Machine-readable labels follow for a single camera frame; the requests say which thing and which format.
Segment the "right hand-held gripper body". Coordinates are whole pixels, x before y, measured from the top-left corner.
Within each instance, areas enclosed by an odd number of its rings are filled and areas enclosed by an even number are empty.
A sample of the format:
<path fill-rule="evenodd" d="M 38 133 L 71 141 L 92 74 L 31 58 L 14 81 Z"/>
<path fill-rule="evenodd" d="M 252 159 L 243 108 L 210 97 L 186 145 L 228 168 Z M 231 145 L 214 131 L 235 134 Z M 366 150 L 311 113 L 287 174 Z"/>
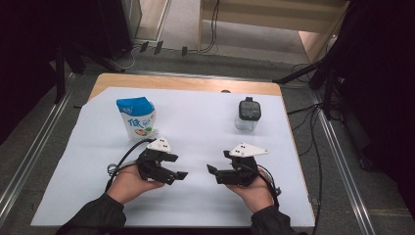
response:
<path fill-rule="evenodd" d="M 257 155 L 266 155 L 269 151 L 248 143 L 240 143 L 230 155 L 232 169 L 218 170 L 215 175 L 218 184 L 249 186 L 257 177 L 257 163 L 254 159 Z"/>

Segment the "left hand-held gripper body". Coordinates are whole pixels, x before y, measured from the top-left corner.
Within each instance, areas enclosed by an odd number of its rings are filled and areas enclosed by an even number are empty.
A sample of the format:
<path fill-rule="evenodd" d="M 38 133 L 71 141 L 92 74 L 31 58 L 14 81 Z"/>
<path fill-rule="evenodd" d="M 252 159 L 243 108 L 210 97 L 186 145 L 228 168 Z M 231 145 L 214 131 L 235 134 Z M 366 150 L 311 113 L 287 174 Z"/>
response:
<path fill-rule="evenodd" d="M 146 149 L 139 155 L 137 165 L 139 173 L 144 180 L 154 179 L 166 183 L 167 178 L 173 173 L 171 170 L 161 166 L 163 161 L 160 156 L 163 153 L 171 153 L 171 147 L 166 138 L 160 137 L 147 145 Z"/>

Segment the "clear jar with black lid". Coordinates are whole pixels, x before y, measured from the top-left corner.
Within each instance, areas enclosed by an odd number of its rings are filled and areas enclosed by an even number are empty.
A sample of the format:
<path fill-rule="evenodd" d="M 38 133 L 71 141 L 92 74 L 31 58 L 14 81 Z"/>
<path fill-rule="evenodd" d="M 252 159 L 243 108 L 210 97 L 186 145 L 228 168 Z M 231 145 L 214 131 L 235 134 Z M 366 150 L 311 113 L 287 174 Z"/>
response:
<path fill-rule="evenodd" d="M 238 106 L 238 113 L 235 117 L 236 128 L 242 131 L 254 131 L 260 118 L 260 103 L 252 97 L 246 97 Z"/>

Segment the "blue and white pouch bag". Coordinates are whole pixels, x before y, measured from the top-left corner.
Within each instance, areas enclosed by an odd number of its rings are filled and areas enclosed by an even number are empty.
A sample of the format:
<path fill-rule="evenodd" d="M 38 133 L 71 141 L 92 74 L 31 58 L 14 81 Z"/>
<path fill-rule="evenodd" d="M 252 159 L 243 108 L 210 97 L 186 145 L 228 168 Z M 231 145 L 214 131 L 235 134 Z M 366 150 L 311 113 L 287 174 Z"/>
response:
<path fill-rule="evenodd" d="M 116 105 L 131 140 L 142 140 L 156 135 L 156 109 L 146 97 L 117 99 Z"/>

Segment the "person's right hand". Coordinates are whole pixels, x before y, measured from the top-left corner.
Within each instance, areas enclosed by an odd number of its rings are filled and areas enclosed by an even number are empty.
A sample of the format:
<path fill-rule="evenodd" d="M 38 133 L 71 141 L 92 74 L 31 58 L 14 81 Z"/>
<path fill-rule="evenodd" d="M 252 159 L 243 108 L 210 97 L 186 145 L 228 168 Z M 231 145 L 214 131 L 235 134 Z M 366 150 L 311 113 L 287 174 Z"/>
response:
<path fill-rule="evenodd" d="M 227 188 L 242 198 L 252 213 L 274 205 L 273 197 L 264 179 L 258 176 L 249 186 L 227 185 Z"/>

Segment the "person's left hand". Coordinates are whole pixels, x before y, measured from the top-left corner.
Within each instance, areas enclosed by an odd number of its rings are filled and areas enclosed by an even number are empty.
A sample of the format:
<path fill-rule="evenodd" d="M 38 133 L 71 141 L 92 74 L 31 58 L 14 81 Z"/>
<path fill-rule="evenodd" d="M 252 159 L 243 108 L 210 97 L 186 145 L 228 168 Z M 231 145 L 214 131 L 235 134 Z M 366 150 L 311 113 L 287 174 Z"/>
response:
<path fill-rule="evenodd" d="M 131 165 L 120 171 L 106 194 L 115 201 L 126 204 L 140 195 L 164 186 L 158 181 L 146 181 L 141 178 L 138 166 Z"/>

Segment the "white table sheet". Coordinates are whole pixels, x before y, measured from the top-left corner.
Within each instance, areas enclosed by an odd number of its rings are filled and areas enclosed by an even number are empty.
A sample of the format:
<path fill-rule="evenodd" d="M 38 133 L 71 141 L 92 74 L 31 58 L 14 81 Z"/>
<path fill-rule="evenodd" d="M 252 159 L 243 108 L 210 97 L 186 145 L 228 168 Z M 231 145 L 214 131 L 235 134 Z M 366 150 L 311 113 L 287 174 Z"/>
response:
<path fill-rule="evenodd" d="M 235 126 L 243 95 L 165 89 L 110 87 L 80 111 L 67 148 L 32 220 L 34 226 L 60 226 L 86 203 L 100 197 L 109 180 L 107 167 L 141 153 L 127 136 L 115 101 L 146 97 L 156 107 L 156 127 L 178 159 L 166 164 L 185 171 L 184 180 L 143 194 L 126 204 L 129 227 L 247 227 L 251 213 L 241 199 L 217 184 L 207 165 L 227 169 L 223 151 L 248 143 L 269 151 L 256 157 L 282 191 L 281 212 L 294 227 L 311 227 L 314 214 L 297 148 L 281 97 L 255 95 L 262 115 L 252 132 Z"/>

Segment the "black upright stand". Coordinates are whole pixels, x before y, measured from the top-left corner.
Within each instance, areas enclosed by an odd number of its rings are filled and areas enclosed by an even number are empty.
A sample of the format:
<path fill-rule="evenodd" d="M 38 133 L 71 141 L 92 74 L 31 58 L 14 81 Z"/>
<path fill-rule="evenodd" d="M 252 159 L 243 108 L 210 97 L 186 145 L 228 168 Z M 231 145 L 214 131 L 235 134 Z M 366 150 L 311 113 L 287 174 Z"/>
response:
<path fill-rule="evenodd" d="M 65 80 L 65 57 L 62 44 L 56 50 L 56 98 L 55 103 L 59 104 L 66 92 Z"/>

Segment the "black tripod stand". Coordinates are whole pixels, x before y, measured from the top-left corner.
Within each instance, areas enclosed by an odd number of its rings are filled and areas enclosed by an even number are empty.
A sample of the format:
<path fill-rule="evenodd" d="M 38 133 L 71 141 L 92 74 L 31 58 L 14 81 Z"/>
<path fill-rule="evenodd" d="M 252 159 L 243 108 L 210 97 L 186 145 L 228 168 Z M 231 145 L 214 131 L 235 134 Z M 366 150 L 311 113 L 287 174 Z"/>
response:
<path fill-rule="evenodd" d="M 332 53 L 326 54 L 321 60 L 308 65 L 307 67 L 298 70 L 283 78 L 273 79 L 273 83 L 286 84 L 303 75 L 309 74 L 313 71 L 312 78 L 308 81 L 308 87 L 311 90 L 318 90 L 325 85 L 324 97 L 322 101 L 322 110 L 326 119 L 332 119 L 332 94 L 334 83 L 337 79 L 337 71 L 334 66 L 335 56 Z"/>

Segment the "grey metal cabinet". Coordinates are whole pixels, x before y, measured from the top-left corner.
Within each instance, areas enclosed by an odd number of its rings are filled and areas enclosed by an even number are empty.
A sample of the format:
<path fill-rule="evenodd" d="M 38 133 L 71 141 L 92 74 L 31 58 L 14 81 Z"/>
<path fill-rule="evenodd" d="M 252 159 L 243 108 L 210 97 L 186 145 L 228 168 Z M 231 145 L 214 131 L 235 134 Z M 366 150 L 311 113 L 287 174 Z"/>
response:
<path fill-rule="evenodd" d="M 142 19 L 140 0 L 120 0 L 120 2 L 123 8 L 129 38 L 131 42 L 134 42 Z"/>

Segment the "light wooden shelf unit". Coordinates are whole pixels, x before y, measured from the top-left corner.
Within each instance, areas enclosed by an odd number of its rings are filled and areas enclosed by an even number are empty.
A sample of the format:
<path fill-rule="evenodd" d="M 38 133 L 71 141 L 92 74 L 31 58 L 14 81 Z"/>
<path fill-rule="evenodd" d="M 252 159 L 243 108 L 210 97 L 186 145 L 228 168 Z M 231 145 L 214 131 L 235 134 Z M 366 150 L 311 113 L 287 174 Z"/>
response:
<path fill-rule="evenodd" d="M 340 30 L 349 4 L 349 0 L 219 0 L 218 20 L 296 30 L 314 63 Z"/>

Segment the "black curtain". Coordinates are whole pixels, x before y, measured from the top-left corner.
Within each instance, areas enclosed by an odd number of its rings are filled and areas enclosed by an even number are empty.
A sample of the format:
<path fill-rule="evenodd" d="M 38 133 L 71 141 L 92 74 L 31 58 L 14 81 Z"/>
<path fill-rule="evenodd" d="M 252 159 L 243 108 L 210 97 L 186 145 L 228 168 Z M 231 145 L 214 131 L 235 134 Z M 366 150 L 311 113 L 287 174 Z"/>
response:
<path fill-rule="evenodd" d="M 415 219 L 415 0 L 350 0 L 337 48 L 360 155 L 395 181 Z"/>
<path fill-rule="evenodd" d="M 56 87 L 56 50 L 83 71 L 132 48 L 120 0 L 0 0 L 0 145 Z"/>

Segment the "metal floor rail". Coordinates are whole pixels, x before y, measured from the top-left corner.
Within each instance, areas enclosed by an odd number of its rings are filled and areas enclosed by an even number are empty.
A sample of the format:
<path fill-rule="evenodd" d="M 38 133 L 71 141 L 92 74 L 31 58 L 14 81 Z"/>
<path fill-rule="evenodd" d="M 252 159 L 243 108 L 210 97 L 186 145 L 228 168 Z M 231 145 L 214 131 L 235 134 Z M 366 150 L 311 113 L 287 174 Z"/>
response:
<path fill-rule="evenodd" d="M 344 184 L 348 200 L 362 235 L 377 235 L 364 200 L 357 188 L 351 171 L 347 165 L 346 156 L 337 138 L 332 123 L 324 113 L 319 115 L 320 122 L 331 148 L 340 177 Z"/>
<path fill-rule="evenodd" d="M 71 95 L 71 86 L 76 79 L 76 75 L 71 72 L 66 78 L 67 91 L 64 93 L 64 97 L 60 102 L 52 106 L 51 111 L 43 122 L 40 130 L 37 132 L 33 142 L 28 148 L 26 154 L 23 157 L 17 171 L 13 175 L 10 183 L 5 189 L 5 192 L 0 197 L 0 228 L 3 226 L 7 219 L 16 199 L 18 198 L 25 182 L 27 181 L 34 165 L 37 162 L 46 142 L 49 139 L 52 131 L 54 130 L 56 123 L 62 115 Z"/>

